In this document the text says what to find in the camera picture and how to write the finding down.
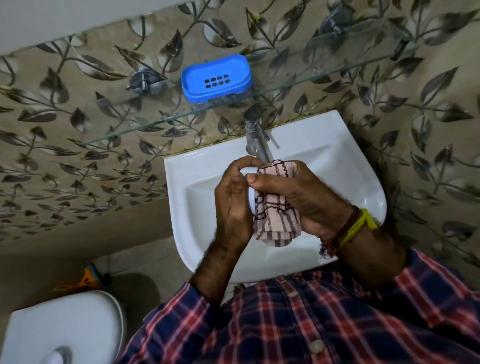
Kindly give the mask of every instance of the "faucet spout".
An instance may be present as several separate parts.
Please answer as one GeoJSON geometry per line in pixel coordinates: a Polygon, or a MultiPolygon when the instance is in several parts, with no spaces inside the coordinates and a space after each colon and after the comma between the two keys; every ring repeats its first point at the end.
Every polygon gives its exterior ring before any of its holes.
{"type": "Polygon", "coordinates": [[[260,126],[262,116],[257,109],[248,109],[244,112],[245,131],[247,137],[247,153],[259,158],[263,163],[270,163],[266,142],[270,137],[260,126]]]}

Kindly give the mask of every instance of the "white toilet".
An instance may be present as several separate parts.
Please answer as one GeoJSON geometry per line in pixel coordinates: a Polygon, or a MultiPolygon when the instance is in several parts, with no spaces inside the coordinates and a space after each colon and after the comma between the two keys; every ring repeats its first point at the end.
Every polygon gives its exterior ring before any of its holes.
{"type": "Polygon", "coordinates": [[[125,339],[118,301],[88,291],[10,315],[0,364],[111,364],[125,339]]]}

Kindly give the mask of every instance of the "yellow thread bracelet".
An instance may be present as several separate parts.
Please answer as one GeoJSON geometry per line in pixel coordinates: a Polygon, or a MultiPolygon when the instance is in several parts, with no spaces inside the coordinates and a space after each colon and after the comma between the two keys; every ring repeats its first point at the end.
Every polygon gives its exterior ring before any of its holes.
{"type": "Polygon", "coordinates": [[[361,208],[360,211],[362,213],[362,216],[360,217],[360,219],[357,220],[357,222],[355,224],[353,224],[353,226],[348,231],[347,236],[340,242],[340,244],[338,245],[339,249],[346,242],[348,242],[355,235],[357,235],[357,233],[361,230],[361,228],[363,228],[363,225],[365,224],[365,222],[367,222],[367,226],[370,230],[377,230],[378,229],[378,226],[375,223],[375,221],[373,221],[372,216],[370,215],[370,212],[368,212],[368,210],[366,208],[361,208]]]}

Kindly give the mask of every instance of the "white sink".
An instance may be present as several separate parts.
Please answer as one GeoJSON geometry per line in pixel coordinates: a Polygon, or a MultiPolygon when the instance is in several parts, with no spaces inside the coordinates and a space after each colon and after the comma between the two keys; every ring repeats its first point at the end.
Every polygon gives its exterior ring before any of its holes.
{"type": "MultiPolygon", "coordinates": [[[[302,160],[335,191],[358,207],[367,208],[383,223],[383,189],[338,111],[278,126],[267,133],[274,159],[302,160]]],[[[246,138],[242,137],[165,158],[173,236],[180,257],[191,271],[215,234],[214,188],[227,166],[246,155],[245,147],[246,138]]],[[[257,282],[332,262],[319,255],[319,248],[319,239],[304,232],[282,248],[252,239],[230,282],[257,282]]]]}

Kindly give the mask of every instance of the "hairy forearm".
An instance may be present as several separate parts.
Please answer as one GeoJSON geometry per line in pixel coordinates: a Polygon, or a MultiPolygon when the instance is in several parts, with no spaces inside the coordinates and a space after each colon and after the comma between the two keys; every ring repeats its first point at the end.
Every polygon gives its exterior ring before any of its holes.
{"type": "Polygon", "coordinates": [[[217,237],[210,244],[190,283],[210,303],[220,305],[241,253],[238,249],[232,249],[228,241],[217,237]]]}
{"type": "Polygon", "coordinates": [[[407,250],[380,229],[365,225],[337,252],[366,289],[373,290],[392,281],[405,267],[407,250]]]}

